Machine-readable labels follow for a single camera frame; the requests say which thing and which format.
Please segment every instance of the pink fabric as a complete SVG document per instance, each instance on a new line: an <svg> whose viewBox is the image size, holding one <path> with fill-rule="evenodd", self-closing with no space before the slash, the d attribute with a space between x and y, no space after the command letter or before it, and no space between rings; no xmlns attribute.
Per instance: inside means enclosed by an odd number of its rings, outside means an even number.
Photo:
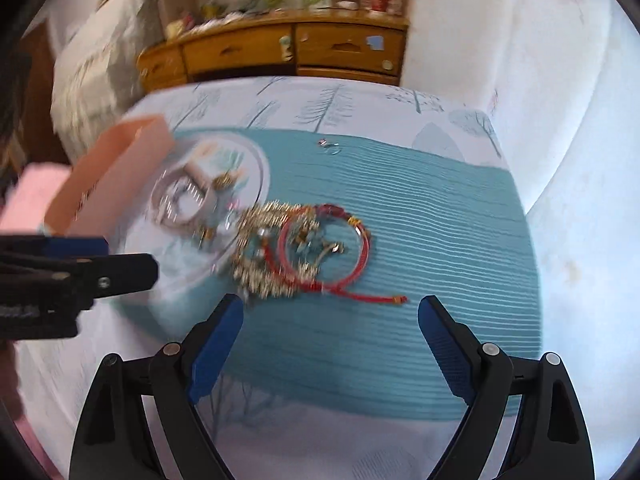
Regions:
<svg viewBox="0 0 640 480"><path fill-rule="evenodd" d="M30 164L0 216L0 232L37 232L56 193L71 174L70 166Z"/></svg>
<svg viewBox="0 0 640 480"><path fill-rule="evenodd" d="M69 166L60 166L59 164L28 165L2 210L0 233L33 234L38 232L49 203L70 173ZM23 416L15 421L15 425L34 457L51 479L62 480L62 475L42 449L27 419Z"/></svg>

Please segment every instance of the red string bracelet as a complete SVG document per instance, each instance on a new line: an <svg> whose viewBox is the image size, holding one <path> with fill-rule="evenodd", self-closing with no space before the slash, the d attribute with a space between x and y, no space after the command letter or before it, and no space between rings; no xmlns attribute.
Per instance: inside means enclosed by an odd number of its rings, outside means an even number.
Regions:
<svg viewBox="0 0 640 480"><path fill-rule="evenodd" d="M360 247L358 261L354 269L348 276L332 283L325 283L315 279L310 282L304 282L301 280L287 257L287 237L289 235L291 225L300 214L294 213L289 216L282 226L280 236L277 241L275 256L273 251L271 251L271 247L268 242L266 240L263 242L262 246L264 249L265 261L267 262L271 272L278 275L284 283L287 283L287 285L296 286L303 292L325 292L335 294L336 296L341 296L343 298L350 298L351 300L364 301L366 303L405 303L407 301L406 296L370 296L367 294L355 294L344 290L345 287L351 285L351 283L362 275L365 267L367 266L370 251L370 234L358 218L347 213L339 206L323 204L315 206L314 209L318 216L331 216L333 218L343 219L356 230L362 244Z"/></svg>

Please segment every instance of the wooden drawer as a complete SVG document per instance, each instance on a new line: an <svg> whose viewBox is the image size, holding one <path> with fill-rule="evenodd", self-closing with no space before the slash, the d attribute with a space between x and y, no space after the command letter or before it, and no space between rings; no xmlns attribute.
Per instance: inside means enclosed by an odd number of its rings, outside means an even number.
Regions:
<svg viewBox="0 0 640 480"><path fill-rule="evenodd" d="M375 74L373 72L360 72L357 70L338 70L335 68L310 68L301 66L297 74L308 77L333 77L335 79L352 79L366 81L368 83L380 83L383 85L398 86L398 78L392 75Z"/></svg>
<svg viewBox="0 0 640 480"><path fill-rule="evenodd" d="M153 92L154 90L162 90L163 88L186 85L187 83L188 80L185 75L179 75L178 77L171 78L142 80L142 86L146 93Z"/></svg>
<svg viewBox="0 0 640 480"><path fill-rule="evenodd" d="M146 54L138 58L138 70L143 85L146 81L168 79L186 74L178 47Z"/></svg>
<svg viewBox="0 0 640 480"><path fill-rule="evenodd" d="M364 25L302 23L296 27L298 64L398 75L404 32Z"/></svg>
<svg viewBox="0 0 640 480"><path fill-rule="evenodd" d="M288 48L280 40L289 41ZM183 46L190 74L293 62L291 25L271 25L224 32Z"/></svg>

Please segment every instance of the orange box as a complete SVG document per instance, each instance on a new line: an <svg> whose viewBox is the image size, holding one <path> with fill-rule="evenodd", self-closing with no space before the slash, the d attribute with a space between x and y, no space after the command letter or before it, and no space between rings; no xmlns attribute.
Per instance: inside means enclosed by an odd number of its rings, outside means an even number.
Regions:
<svg viewBox="0 0 640 480"><path fill-rule="evenodd" d="M53 235L107 237L174 145L162 115L104 131L52 200L45 226Z"/></svg>

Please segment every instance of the brown wooden furniture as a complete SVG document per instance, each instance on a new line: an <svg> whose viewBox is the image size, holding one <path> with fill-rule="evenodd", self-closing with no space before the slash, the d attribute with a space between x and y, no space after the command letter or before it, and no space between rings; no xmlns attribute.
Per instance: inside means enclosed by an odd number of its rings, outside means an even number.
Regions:
<svg viewBox="0 0 640 480"><path fill-rule="evenodd" d="M407 28L404 18L358 10L278 12L148 48L138 69L147 92L264 66L398 85Z"/></svg>

